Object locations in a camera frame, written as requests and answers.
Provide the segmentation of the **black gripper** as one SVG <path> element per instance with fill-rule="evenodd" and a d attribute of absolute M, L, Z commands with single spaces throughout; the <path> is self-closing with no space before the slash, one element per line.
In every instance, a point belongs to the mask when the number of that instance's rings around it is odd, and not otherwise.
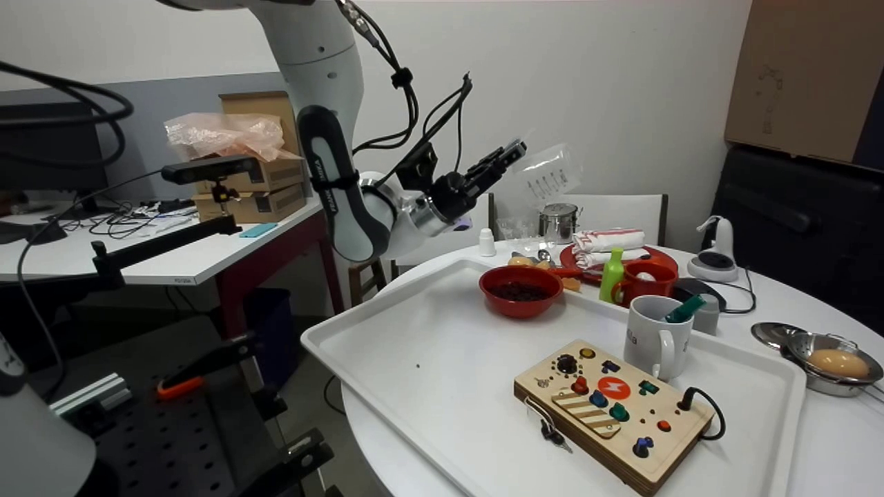
<path fill-rule="evenodd" d="M 523 161 L 529 143 L 513 138 L 504 149 L 495 149 L 464 173 L 451 172 L 431 186 L 433 211 L 444 223 L 454 223 L 475 207 L 475 198 L 486 194 L 516 161 Z"/>

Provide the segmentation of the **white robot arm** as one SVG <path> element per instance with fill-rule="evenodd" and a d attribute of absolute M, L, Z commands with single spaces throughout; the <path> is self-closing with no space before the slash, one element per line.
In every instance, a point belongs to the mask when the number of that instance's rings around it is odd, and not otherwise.
<path fill-rule="evenodd" d="M 524 151 L 512 140 L 482 158 L 468 172 L 433 178 L 431 138 L 464 106 L 472 81 L 462 78 L 455 106 L 421 133 L 421 140 L 388 172 L 359 172 L 363 149 L 392 149 L 417 124 L 413 71 L 392 52 L 379 23 L 356 0 L 160 0 L 181 12 L 251 12 L 273 52 L 295 114 L 301 156 L 312 191 L 320 197 L 332 226 L 334 251 L 352 263 L 379 260 L 413 231 L 433 238 L 471 214 L 508 165 Z M 392 66 L 392 87 L 404 92 L 408 118 L 402 133 L 352 143 L 363 106 L 363 60 L 356 37 L 374 44 Z"/>

